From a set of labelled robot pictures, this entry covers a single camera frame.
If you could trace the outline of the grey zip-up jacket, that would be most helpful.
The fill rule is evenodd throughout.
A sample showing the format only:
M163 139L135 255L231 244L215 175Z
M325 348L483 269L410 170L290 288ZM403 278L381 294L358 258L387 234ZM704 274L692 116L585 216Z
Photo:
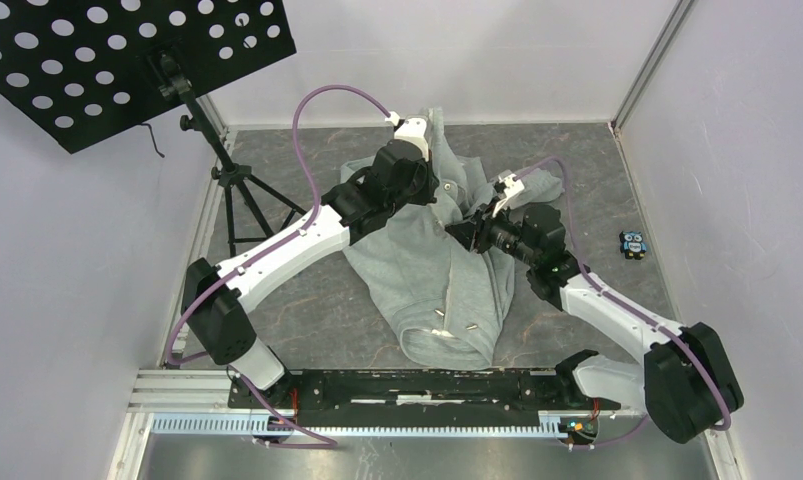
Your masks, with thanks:
M435 203L405 206L343 254L411 361L488 369L513 300L516 262L497 249L469 252L446 232L495 191L479 158L452 151L441 108L421 114L432 126Z

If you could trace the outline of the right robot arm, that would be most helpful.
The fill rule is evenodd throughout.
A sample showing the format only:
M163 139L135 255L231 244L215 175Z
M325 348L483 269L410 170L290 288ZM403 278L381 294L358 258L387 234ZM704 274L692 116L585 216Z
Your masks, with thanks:
M557 400L579 408L610 400L647 416L670 440L684 444L707 430L726 430L745 396L718 333L699 322L682 325L621 295L567 248L559 210L531 204L519 221L484 206L446 228L465 250L500 251L527 266L534 294L613 340L632 358L613 361L584 350L557 366Z

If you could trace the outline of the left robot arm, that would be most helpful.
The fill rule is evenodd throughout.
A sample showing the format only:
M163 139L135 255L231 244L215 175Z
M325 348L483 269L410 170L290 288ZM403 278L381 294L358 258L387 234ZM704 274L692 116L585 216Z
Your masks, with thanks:
M265 406L283 405L291 394L287 369L258 338L249 313L308 266L383 229L402 208L434 202L438 184L426 142L389 141L298 222L217 265L192 263L182 320L215 364L250 380Z

